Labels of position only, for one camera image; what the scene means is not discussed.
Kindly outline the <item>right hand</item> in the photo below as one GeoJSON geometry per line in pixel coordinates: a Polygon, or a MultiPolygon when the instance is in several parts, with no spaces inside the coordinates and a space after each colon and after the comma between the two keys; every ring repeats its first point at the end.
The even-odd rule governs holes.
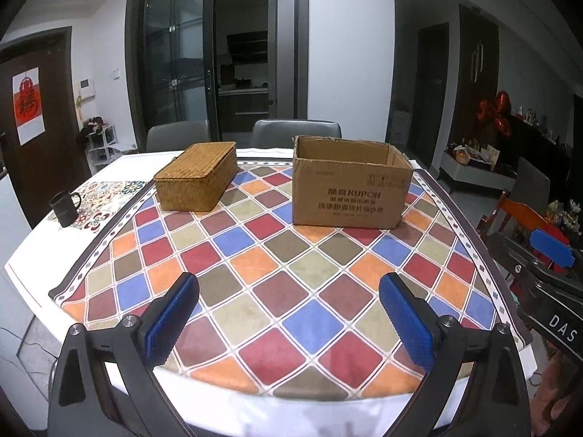
{"type": "Polygon", "coordinates": [[[533,436],[582,435],[582,364],[544,339],[547,365],[530,400],[533,436]]]}

